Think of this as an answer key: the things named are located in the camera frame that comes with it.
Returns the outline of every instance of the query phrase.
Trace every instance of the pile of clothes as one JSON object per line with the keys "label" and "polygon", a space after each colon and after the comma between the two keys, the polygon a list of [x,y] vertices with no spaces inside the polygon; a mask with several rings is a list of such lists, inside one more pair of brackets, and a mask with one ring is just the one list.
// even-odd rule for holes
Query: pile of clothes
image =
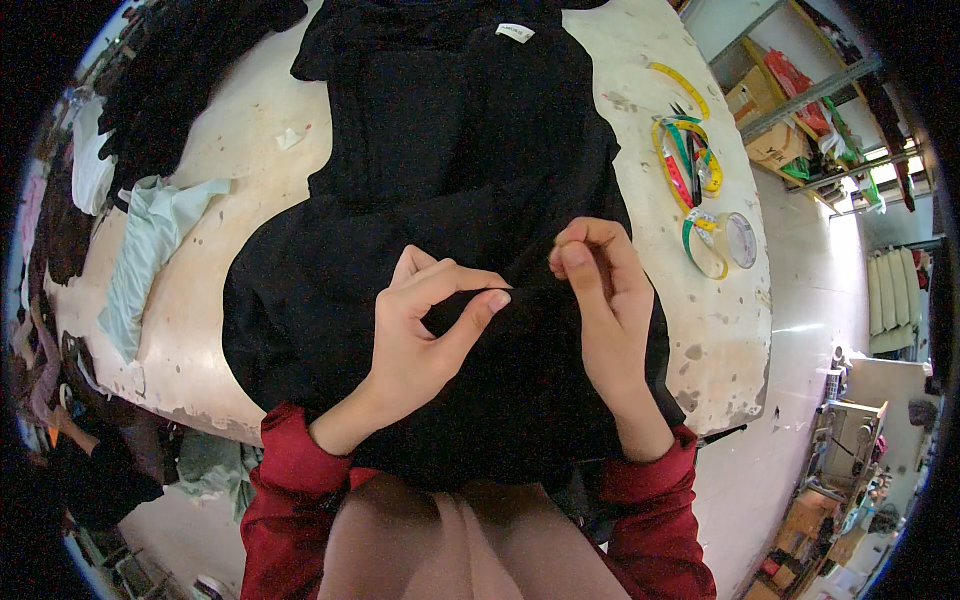
{"label": "pile of clothes", "polygon": [[[561,24],[561,8],[600,4],[324,3],[291,73],[327,82],[332,156],[310,198],[248,240],[224,289],[224,353],[261,408],[320,414],[352,392],[375,296],[414,244],[500,273],[513,301],[441,394],[368,438],[355,464],[448,490],[544,481],[620,451],[584,372],[576,301],[547,268],[576,216],[630,231],[592,63]],[[468,299],[435,306],[427,328],[445,333]],[[684,413],[664,385],[669,351],[656,299],[646,378],[672,426]]]}

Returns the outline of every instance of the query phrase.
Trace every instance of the beige garment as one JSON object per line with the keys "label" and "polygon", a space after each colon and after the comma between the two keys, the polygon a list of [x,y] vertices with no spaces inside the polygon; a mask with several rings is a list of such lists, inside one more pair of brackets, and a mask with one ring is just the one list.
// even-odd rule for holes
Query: beige garment
{"label": "beige garment", "polygon": [[319,598],[629,596],[539,485],[423,494],[380,474],[350,493],[333,522]]}

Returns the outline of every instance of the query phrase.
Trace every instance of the red plastic bag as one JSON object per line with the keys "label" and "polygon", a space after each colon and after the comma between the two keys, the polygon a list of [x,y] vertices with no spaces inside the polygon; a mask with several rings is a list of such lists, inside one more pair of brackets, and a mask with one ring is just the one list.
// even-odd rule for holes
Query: red plastic bag
{"label": "red plastic bag", "polygon": [[[790,62],[783,52],[771,50],[767,56],[763,57],[763,63],[777,78],[783,93],[787,98],[793,98],[801,92],[810,89],[813,82],[803,73],[797,70],[797,67]],[[830,133],[830,124],[827,118],[820,110],[820,105],[812,102],[805,107],[797,110],[797,116],[800,117],[818,136]]]}

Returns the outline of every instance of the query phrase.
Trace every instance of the red sleeve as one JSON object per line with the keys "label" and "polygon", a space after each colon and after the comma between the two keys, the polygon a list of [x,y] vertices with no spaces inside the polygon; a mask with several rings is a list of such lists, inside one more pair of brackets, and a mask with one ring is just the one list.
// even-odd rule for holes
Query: red sleeve
{"label": "red sleeve", "polygon": [[600,497],[620,507],[604,560],[631,598],[715,598],[693,516],[697,438],[674,427],[676,442],[655,463],[609,461]]}
{"label": "red sleeve", "polygon": [[350,458],[327,454],[307,432],[303,409],[281,404],[261,422],[263,463],[240,523],[247,549],[242,600],[308,598],[324,574],[324,552]]}

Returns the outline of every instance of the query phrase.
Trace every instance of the light green fabric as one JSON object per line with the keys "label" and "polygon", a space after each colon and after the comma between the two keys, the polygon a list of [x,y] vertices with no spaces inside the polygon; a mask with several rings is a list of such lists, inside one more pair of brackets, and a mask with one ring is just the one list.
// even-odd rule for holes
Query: light green fabric
{"label": "light green fabric", "polygon": [[127,228],[113,263],[107,305],[97,318],[120,356],[130,363],[140,346],[143,308],[160,267],[200,221],[210,198],[230,191],[230,180],[210,180],[180,190],[157,176],[133,185]]}
{"label": "light green fabric", "polygon": [[177,460],[180,480],[170,487],[195,498],[228,494],[233,502],[233,520],[239,523],[254,496],[250,470],[261,461],[260,448],[188,429]]}

